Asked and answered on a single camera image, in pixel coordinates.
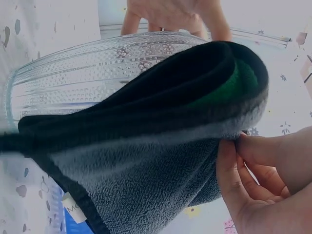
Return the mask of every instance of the blue object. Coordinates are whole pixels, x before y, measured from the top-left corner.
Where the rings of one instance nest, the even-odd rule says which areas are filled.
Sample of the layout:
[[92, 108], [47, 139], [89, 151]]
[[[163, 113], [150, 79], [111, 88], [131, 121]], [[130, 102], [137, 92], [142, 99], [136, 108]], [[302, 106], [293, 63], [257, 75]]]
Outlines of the blue object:
[[94, 234], [86, 222], [77, 224], [65, 209], [66, 234]]

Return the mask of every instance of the towel label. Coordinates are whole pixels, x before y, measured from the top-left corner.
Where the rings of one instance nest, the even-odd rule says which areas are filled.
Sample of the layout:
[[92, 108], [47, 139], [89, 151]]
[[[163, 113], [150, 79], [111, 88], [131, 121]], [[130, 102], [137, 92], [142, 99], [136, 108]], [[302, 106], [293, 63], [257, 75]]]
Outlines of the towel label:
[[63, 197], [63, 206], [77, 224], [87, 220], [86, 216], [69, 193], [65, 193]]

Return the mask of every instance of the clear glass bowl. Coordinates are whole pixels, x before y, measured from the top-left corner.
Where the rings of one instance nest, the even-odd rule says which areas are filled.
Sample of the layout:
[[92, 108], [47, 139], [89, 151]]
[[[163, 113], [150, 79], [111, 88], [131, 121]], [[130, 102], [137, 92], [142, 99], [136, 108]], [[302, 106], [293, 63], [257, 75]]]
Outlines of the clear glass bowl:
[[172, 54], [203, 43], [206, 41], [185, 33], [142, 33], [45, 56], [9, 78], [4, 88], [5, 119], [16, 128], [24, 116], [69, 114], [88, 108]]

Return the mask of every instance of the folded towel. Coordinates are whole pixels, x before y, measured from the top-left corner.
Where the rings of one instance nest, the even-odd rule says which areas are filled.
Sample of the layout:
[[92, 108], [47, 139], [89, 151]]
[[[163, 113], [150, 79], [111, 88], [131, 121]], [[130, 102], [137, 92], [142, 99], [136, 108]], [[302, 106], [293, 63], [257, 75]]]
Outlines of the folded towel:
[[103, 102], [31, 116], [0, 151], [32, 158], [71, 194], [96, 234], [156, 234], [220, 196], [218, 143], [255, 125], [268, 73], [245, 46], [210, 42], [173, 55]]

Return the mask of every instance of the hand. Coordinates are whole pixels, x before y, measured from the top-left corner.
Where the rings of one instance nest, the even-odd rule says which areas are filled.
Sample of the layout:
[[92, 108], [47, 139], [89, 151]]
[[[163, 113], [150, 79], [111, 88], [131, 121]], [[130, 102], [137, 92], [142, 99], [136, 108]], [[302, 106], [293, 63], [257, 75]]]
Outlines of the hand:
[[306, 234], [312, 219], [312, 183], [291, 196], [275, 168], [247, 163], [235, 144], [221, 141], [216, 173], [239, 234]]
[[312, 127], [279, 137], [242, 135], [237, 141], [238, 154], [251, 166], [276, 168], [291, 194], [312, 182]]
[[122, 35], [136, 33], [141, 18], [145, 18], [149, 22], [149, 32], [184, 29], [207, 39], [205, 23], [213, 39], [231, 39], [219, 0], [127, 0], [127, 6]]

